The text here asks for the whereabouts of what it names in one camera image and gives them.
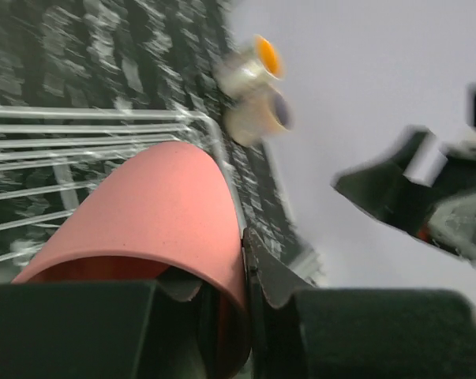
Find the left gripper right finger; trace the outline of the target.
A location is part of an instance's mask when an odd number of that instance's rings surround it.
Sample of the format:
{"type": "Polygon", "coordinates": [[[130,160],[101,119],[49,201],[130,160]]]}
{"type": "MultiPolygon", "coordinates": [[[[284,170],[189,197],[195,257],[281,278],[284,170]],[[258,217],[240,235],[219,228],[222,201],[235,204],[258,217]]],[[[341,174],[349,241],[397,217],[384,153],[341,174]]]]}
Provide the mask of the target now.
{"type": "Polygon", "coordinates": [[[476,378],[476,307],[439,289],[313,287],[242,238],[255,378],[476,378]]]}

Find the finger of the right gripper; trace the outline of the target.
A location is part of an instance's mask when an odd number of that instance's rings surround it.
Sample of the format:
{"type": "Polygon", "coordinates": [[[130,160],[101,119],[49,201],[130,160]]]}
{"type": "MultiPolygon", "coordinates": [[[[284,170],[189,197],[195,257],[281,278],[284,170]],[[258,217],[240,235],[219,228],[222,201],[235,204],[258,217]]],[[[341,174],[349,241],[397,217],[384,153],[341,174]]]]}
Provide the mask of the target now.
{"type": "Polygon", "coordinates": [[[399,143],[381,157],[338,172],[332,187],[371,218],[412,237],[430,237],[428,215],[435,202],[448,194],[444,166],[435,171],[429,184],[414,182],[406,170],[432,136],[425,127],[408,128],[399,143]]]}

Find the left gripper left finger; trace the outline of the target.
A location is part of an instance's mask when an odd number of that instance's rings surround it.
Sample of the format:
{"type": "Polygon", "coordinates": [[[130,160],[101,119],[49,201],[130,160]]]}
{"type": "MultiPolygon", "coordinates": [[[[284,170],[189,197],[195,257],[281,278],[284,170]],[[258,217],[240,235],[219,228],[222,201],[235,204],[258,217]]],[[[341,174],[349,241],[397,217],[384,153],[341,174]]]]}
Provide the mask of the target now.
{"type": "Polygon", "coordinates": [[[202,378],[203,283],[156,280],[0,284],[0,378],[202,378]]]}

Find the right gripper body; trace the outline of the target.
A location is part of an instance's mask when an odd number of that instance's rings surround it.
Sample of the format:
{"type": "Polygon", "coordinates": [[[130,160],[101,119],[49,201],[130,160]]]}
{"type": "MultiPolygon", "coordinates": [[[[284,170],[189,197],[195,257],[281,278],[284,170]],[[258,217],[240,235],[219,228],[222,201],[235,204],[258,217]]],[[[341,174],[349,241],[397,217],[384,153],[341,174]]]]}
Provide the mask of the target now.
{"type": "Polygon", "coordinates": [[[409,236],[476,267],[476,83],[468,89],[469,128],[441,145],[446,159],[403,217],[409,236]]]}

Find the matte pink cup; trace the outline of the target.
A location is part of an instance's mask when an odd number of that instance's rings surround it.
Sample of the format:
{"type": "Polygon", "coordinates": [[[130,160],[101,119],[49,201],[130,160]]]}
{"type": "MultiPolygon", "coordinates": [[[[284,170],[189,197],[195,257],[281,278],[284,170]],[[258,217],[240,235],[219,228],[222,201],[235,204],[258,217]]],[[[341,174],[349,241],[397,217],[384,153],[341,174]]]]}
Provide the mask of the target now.
{"type": "Polygon", "coordinates": [[[250,349],[241,230],[217,163],[181,141],[113,170],[15,282],[153,279],[169,268],[218,290],[217,375],[233,377],[250,349]]]}

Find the iridescent pink mug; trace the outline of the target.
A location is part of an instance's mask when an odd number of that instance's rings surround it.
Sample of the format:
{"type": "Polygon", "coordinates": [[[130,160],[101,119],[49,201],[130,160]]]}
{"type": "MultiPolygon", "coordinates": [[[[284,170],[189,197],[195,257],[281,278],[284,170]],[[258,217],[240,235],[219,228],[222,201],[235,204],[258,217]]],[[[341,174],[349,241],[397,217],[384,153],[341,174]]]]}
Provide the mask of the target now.
{"type": "Polygon", "coordinates": [[[223,125],[235,143],[250,147],[264,137],[291,130],[293,121],[284,95],[278,89],[266,86],[244,96],[227,110],[223,125]]]}

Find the white patterned mug orange inside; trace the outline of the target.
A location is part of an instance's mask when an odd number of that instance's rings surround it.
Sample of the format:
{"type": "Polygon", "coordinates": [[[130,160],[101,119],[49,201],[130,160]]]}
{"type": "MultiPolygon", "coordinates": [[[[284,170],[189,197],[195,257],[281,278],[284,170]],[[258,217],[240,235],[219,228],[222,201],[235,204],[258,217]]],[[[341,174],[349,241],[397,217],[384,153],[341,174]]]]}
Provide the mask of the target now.
{"type": "Polygon", "coordinates": [[[285,75],[282,57],[261,35],[227,54],[215,66],[214,78],[222,93],[239,99],[251,91],[281,80],[285,75]]]}

